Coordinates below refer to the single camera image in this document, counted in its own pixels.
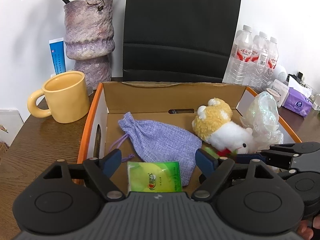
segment drawstring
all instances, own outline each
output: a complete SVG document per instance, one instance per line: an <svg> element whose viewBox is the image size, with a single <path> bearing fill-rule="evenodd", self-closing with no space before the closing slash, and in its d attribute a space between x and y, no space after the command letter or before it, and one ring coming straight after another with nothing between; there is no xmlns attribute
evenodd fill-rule
<svg viewBox="0 0 320 240"><path fill-rule="evenodd" d="M116 140L116 141L110 146L109 152L111 152L111 149L113 148L113 146L115 146L116 143L118 143L118 142L119 142L119 143L118 143L116 149L119 149L119 147L120 147L120 146L122 145L122 143L128 138L128 136L129 136L129 135L128 135L127 133L125 133L125 134L124 134L123 136L121 136L118 140ZM128 157L122 158L122 159L121 159L121 162L124 163L124 162L132 159L133 157L134 157L134 154L130 154Z"/></svg>

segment purple tissue pack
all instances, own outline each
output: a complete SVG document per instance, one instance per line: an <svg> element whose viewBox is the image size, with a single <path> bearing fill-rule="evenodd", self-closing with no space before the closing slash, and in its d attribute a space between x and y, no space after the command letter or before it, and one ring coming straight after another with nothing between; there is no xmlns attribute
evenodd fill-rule
<svg viewBox="0 0 320 240"><path fill-rule="evenodd" d="M312 108L312 103L299 91L289 88L289 95L283 106L303 117L306 117Z"/></svg>

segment black chair backrest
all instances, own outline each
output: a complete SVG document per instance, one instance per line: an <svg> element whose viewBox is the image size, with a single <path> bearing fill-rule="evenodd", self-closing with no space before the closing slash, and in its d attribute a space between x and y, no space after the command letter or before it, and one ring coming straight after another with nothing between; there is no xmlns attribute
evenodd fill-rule
<svg viewBox="0 0 320 240"><path fill-rule="evenodd" d="M222 82L241 0L126 0L123 79Z"/></svg>

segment yellow and white stuffed animal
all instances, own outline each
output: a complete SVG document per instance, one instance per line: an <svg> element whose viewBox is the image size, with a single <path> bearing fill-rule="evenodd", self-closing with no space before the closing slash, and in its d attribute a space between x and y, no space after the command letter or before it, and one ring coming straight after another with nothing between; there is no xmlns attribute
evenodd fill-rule
<svg viewBox="0 0 320 240"><path fill-rule="evenodd" d="M251 128L242 128L231 121L230 106L219 98L210 99L208 106L200 106L192 121L195 134L218 151L225 149L238 154L253 153Z"/></svg>

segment purple fabric pouch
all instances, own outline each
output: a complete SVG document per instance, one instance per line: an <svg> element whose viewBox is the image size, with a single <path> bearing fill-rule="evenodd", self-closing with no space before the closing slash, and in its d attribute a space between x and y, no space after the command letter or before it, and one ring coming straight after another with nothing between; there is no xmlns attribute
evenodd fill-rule
<svg viewBox="0 0 320 240"><path fill-rule="evenodd" d="M289 88L289 95L284 103L284 107L306 117L312 108L312 103L299 91Z"/></svg>
<svg viewBox="0 0 320 240"><path fill-rule="evenodd" d="M152 120L134 120L131 113L119 120L121 129L129 135L133 147L145 162L179 162L183 186L196 166L196 150L202 140L180 127Z"/></svg>

